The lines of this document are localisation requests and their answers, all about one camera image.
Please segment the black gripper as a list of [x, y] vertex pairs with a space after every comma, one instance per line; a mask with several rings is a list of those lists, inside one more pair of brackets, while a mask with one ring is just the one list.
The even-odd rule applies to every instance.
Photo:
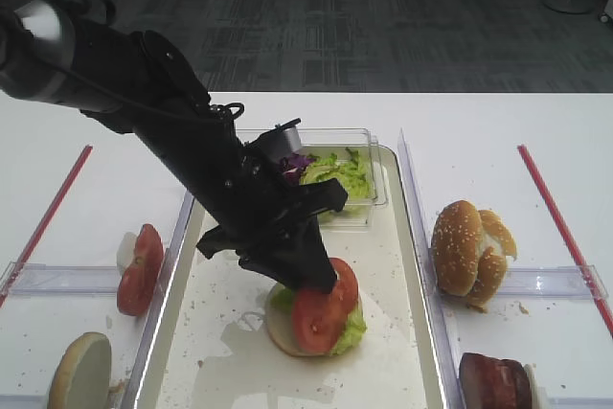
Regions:
[[240, 102], [192, 109], [181, 100], [131, 110], [134, 133], [213, 216], [198, 243], [207, 258], [225, 249], [238, 265], [293, 290], [329, 294], [337, 275], [316, 216], [340, 212], [348, 192], [336, 178], [293, 185], [238, 138]]

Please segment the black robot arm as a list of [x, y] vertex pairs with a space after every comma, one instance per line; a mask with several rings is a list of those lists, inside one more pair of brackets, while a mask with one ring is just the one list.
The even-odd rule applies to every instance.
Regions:
[[1, 11], [1, 88], [24, 101], [73, 107], [136, 135], [215, 219], [197, 244], [211, 257], [289, 288], [330, 292], [337, 280], [318, 215], [341, 211], [335, 179], [293, 185], [280, 161], [301, 146], [289, 121], [244, 143], [239, 102], [214, 104], [183, 54], [162, 35], [124, 34], [88, 18], [87, 0], [35, 0]]

